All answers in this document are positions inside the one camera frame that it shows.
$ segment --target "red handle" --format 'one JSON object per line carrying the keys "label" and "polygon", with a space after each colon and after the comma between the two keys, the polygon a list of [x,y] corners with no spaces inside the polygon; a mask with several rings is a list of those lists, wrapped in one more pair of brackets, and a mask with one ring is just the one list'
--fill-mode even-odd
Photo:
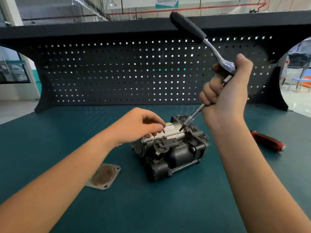
{"label": "red handle", "polygon": [[268,149],[274,150],[276,152],[285,150],[286,145],[277,139],[258,133],[256,131],[251,131],[251,134],[254,137],[256,143],[261,144]]}

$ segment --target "right hand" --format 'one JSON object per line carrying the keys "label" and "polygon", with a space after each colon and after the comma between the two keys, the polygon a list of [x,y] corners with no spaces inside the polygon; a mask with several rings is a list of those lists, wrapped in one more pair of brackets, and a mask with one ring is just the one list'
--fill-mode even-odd
{"label": "right hand", "polygon": [[253,69],[253,63],[238,54],[235,61],[236,72],[228,84],[223,87],[222,81],[227,76],[218,65],[212,69],[216,73],[209,83],[205,83],[200,93],[200,100],[207,105],[202,114],[206,125],[210,128],[219,128],[221,123],[230,123],[236,120],[243,121],[244,107],[247,102],[247,84]]}

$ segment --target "motor housing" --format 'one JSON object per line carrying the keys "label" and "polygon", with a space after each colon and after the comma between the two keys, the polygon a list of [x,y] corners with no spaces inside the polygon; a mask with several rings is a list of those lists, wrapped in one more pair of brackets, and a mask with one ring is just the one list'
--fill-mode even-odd
{"label": "motor housing", "polygon": [[165,133],[132,143],[141,157],[149,181],[170,177],[173,173],[200,162],[208,146],[208,137],[193,123],[181,132],[186,115],[175,115],[166,123]]}

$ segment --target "light fixture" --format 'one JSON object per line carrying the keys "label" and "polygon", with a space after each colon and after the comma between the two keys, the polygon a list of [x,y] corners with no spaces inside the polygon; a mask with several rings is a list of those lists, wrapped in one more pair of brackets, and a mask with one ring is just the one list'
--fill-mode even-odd
{"label": "light fixture", "polygon": [[110,6],[117,6],[117,4],[115,3],[115,1],[114,0],[111,0],[111,3],[110,3]]}

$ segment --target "teal workbench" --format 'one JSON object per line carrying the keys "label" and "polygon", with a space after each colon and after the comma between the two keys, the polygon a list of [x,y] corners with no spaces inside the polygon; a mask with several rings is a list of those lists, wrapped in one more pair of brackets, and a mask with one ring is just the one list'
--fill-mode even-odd
{"label": "teal workbench", "polygon": [[[105,129],[134,106],[55,106],[0,125],[0,203]],[[165,121],[197,105],[144,106]],[[311,217],[311,118],[248,105],[250,129],[287,145],[280,156],[261,148],[266,160]],[[149,183],[130,144],[115,148],[106,163],[122,170],[106,191],[85,187],[51,232],[245,232],[220,157],[210,136],[199,165]]]}

